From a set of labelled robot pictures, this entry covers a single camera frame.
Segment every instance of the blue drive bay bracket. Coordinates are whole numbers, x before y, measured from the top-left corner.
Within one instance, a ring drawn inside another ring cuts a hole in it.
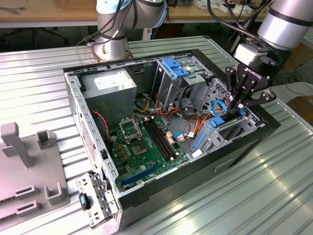
[[[180,66],[180,63],[173,58],[163,59],[162,62],[168,71],[173,74],[174,78],[185,77],[190,74],[190,72],[185,71],[182,66]]]

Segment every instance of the ribbed metal surface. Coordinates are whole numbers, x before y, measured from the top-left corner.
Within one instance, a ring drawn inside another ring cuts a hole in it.
[[[201,49],[224,69],[234,62],[203,37],[130,44],[134,56]],[[21,136],[49,129],[57,134],[70,203],[4,234],[104,234],[91,231],[75,179],[91,170],[70,114],[63,67],[95,63],[87,47],[0,55],[0,123],[16,121]],[[282,126],[244,161],[155,212],[121,234],[312,234],[312,133],[277,101],[266,110]]]
[[[303,38],[303,42],[313,49],[313,28],[310,28]]]

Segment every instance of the wooden desk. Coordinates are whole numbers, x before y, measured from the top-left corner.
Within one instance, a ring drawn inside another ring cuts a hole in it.
[[[53,26],[86,26],[97,25],[96,10],[63,10],[59,0],[1,0],[0,6],[17,7],[27,6],[20,15],[0,10],[0,28],[16,27],[53,27]],[[223,20],[232,22],[228,13],[213,9],[216,15]],[[215,22],[207,11],[196,6],[169,7],[170,23],[210,23]],[[261,13],[258,20],[265,17]]]
[[[213,23],[216,22],[208,11],[203,11],[196,6],[176,6],[169,7],[170,23]],[[213,8],[213,12],[222,20],[234,22],[229,13],[225,13],[220,9]],[[266,12],[260,12],[256,21],[263,21]],[[244,21],[249,14],[242,14],[239,21]]]

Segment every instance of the floor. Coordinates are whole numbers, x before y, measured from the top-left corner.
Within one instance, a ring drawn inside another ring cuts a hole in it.
[[[11,29],[0,29],[0,35],[10,31]],[[59,27],[57,31],[61,34],[64,34],[69,39],[69,46],[75,46],[82,38],[88,35],[88,28],[86,26],[80,27]],[[128,32],[129,41],[138,41],[142,39],[142,29],[133,29]],[[184,25],[181,37],[188,36],[199,36],[199,35],[208,35],[215,42],[217,42],[221,47],[226,51],[229,51],[235,38],[230,36],[233,34],[233,31],[226,28],[220,27],[214,23],[206,24],[196,24],[188,23]],[[0,52],[7,51],[21,51],[21,50],[31,50],[32,46],[32,34],[31,30],[22,32],[20,34],[10,36],[7,38],[9,41],[9,46],[4,46],[0,43]],[[57,38],[53,35],[49,35],[45,32],[38,32],[36,35],[36,46],[37,49],[45,48],[55,48],[55,47],[64,47],[64,40]],[[313,59],[308,61],[303,66],[299,67],[296,70],[296,76],[293,76],[294,71],[284,71],[281,70],[280,74],[277,76],[277,79],[274,80],[273,85],[280,85],[285,83],[292,83],[296,81],[306,81],[313,82]]]

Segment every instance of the sticker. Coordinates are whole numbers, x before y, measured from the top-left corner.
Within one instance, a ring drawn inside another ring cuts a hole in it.
[[[99,90],[117,87],[117,86],[130,86],[132,81],[128,78],[124,71],[120,71],[115,74],[106,75],[103,77],[97,77],[94,79]]]

